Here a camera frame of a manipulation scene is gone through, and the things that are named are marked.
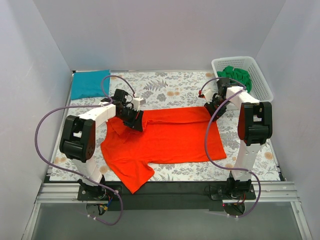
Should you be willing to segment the orange t shirt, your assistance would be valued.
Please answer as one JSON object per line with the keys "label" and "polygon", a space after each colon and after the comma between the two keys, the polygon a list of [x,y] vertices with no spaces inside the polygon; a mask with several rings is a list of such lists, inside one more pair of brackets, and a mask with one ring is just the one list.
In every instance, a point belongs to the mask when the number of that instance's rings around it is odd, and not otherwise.
{"label": "orange t shirt", "polygon": [[208,123],[203,106],[146,110],[143,132],[124,126],[118,118],[106,123],[107,133],[100,149],[108,167],[133,194],[155,173],[152,164],[180,164],[227,157],[218,126]]}

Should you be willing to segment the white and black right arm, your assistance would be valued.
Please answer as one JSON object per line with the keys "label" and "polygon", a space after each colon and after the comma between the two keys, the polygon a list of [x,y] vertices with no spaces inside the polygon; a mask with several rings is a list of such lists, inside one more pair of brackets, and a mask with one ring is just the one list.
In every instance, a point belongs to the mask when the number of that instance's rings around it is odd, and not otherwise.
{"label": "white and black right arm", "polygon": [[273,133],[272,104],[259,101],[252,97],[246,86],[238,80],[228,77],[215,77],[218,91],[200,89],[198,96],[204,98],[205,109],[209,112],[212,124],[227,110],[228,104],[233,104],[239,110],[237,134],[240,147],[234,167],[223,167],[229,171],[225,182],[208,187],[212,200],[257,199],[252,186],[252,178],[256,177],[252,169],[262,145],[271,138]]}

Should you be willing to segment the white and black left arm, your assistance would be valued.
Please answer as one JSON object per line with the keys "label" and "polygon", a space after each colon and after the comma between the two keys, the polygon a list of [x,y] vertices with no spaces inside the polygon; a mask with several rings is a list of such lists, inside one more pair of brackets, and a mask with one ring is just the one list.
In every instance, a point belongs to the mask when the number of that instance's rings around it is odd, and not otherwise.
{"label": "white and black left arm", "polygon": [[102,99],[98,107],[80,115],[68,115],[64,122],[59,151],[75,164],[83,175],[77,182],[95,200],[105,200],[108,192],[97,185],[103,184],[105,179],[94,159],[96,129],[108,120],[117,118],[126,128],[143,131],[144,112],[140,107],[146,100],[133,97],[128,101],[128,95],[125,90],[117,88],[114,95]]}

